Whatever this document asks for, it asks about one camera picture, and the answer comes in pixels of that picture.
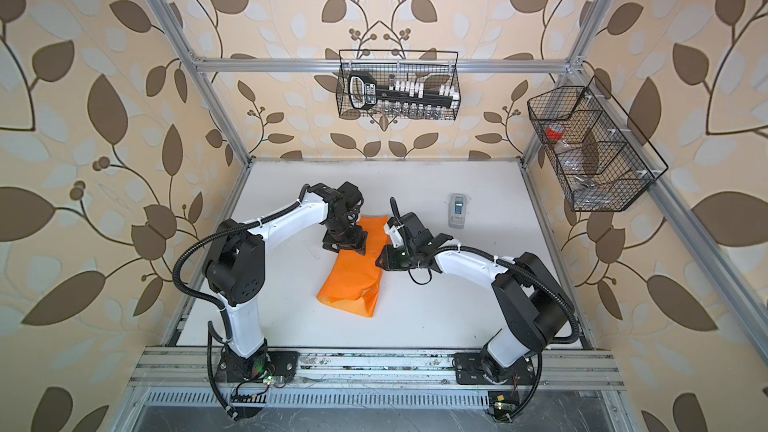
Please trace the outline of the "orange wrapping paper sheet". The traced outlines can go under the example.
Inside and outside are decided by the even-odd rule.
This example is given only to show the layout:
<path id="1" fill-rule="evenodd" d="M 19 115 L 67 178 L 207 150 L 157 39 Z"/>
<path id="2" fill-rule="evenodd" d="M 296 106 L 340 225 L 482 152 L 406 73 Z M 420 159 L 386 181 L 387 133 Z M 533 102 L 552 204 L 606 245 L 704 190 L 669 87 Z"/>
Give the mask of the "orange wrapping paper sheet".
<path id="1" fill-rule="evenodd" d="M 362 217 L 360 225 L 368 233 L 366 252 L 341 251 L 318 292 L 317 300 L 328 307 L 364 318 L 372 318 L 380 293 L 382 270 L 376 265 L 390 238 L 384 227 L 388 218 Z"/>

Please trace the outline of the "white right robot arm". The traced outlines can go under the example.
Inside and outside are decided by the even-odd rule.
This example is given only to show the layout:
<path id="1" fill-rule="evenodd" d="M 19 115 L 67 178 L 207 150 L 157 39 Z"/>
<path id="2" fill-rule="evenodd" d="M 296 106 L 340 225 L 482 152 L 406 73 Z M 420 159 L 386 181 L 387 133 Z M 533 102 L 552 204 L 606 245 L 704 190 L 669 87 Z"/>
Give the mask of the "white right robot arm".
<path id="1" fill-rule="evenodd" d="M 389 218 L 384 232 L 389 243 L 376 260 L 380 269 L 452 275 L 493 293 L 505 325 L 482 347 L 471 369 L 486 381 L 503 384 L 519 362 L 552 344 L 580 340 L 575 306 L 538 256 L 525 252 L 501 258 L 448 234 L 434 235 L 412 212 Z"/>

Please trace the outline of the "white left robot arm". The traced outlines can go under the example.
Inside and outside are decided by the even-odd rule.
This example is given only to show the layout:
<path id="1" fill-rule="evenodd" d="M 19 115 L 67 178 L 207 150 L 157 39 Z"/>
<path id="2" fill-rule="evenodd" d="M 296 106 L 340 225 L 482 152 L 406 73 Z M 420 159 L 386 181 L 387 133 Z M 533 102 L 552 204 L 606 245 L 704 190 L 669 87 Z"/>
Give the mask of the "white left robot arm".
<path id="1" fill-rule="evenodd" d="M 345 182 L 337 188 L 306 184 L 298 198 L 267 216 L 220 224 L 219 236 L 206 256 L 204 275 L 214 297 L 222 303 L 226 344 L 235 357 L 256 360 L 266 353 L 260 329 L 257 295 L 266 281 L 268 252 L 303 230 L 322 225 L 322 248 L 334 253 L 366 252 L 367 233 L 358 224 L 364 198 Z"/>

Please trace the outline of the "grey tape dispenser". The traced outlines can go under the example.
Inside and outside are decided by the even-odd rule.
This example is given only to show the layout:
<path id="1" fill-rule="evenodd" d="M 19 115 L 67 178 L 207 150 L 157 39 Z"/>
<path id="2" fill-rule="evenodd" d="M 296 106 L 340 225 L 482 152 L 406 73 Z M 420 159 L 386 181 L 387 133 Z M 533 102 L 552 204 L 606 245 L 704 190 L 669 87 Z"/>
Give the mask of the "grey tape dispenser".
<path id="1" fill-rule="evenodd" d="M 448 223 L 450 228 L 463 229 L 467 215 L 467 196 L 452 194 L 448 207 Z"/>

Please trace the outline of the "black white tool in basket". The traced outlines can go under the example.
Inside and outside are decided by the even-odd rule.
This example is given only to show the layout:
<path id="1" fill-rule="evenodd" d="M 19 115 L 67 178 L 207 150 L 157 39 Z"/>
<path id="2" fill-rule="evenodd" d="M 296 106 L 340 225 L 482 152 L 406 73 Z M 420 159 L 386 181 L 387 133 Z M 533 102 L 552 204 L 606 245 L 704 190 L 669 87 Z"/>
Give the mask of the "black white tool in basket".
<path id="1" fill-rule="evenodd" d="M 457 110 L 461 102 L 460 93 L 445 84 L 435 91 L 428 89 L 426 82 L 399 80 L 390 75 L 380 85 L 368 72 L 352 72 L 346 81 L 345 93 L 354 109 L 379 108 L 405 114 Z"/>

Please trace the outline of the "red capped clear bottle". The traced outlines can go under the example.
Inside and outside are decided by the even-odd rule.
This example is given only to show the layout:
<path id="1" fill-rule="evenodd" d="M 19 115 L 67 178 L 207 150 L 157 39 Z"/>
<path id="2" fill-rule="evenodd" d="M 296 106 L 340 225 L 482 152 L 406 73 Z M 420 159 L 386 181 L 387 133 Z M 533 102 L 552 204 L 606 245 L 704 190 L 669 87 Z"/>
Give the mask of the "red capped clear bottle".
<path id="1" fill-rule="evenodd" d="M 565 126 L 558 122 L 548 123 L 545 129 L 545 136 L 552 146 L 560 169 L 571 181 L 574 190 L 592 187 L 594 183 L 584 169 L 583 153 L 577 145 L 565 140 L 565 132 Z"/>

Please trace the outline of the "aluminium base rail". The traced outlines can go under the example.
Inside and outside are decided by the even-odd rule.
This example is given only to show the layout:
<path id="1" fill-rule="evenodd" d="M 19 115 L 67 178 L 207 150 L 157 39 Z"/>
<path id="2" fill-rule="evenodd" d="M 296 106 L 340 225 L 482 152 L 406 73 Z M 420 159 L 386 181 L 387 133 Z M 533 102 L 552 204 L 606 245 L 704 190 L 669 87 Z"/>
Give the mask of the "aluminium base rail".
<path id="1" fill-rule="evenodd" d="M 236 384 L 243 375 L 220 358 L 197 346 L 149 347 L 129 380 L 132 386 L 205 386 L 207 368 Z M 624 381 L 607 351 L 546 350 L 543 360 L 521 359 L 503 380 L 491 380 L 475 349 L 416 348 L 299 348 L 269 350 L 266 373 L 291 387 L 339 388 L 525 388 L 542 390 L 622 391 Z"/>

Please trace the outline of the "aluminium frame post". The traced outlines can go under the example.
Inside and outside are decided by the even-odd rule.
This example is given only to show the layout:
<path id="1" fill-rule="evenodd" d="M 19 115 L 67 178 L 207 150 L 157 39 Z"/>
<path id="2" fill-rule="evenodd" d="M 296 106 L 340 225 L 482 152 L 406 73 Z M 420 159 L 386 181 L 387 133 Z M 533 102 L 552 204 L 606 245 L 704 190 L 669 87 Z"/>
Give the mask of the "aluminium frame post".
<path id="1" fill-rule="evenodd" d="M 182 28 L 176 21 L 175 15 L 168 2 L 165 0 L 145 0 L 157 19 L 161 30 L 171 45 L 176 56 L 180 59 L 182 67 L 189 75 L 190 81 L 200 93 L 203 102 L 214 124 L 220 128 L 223 138 L 233 150 L 234 157 L 245 167 L 251 166 L 251 156 L 247 152 L 243 141 L 237 132 L 233 121 L 230 119 L 221 100 L 219 99 L 212 83 L 206 73 L 197 67 L 199 57 L 187 41 Z"/>

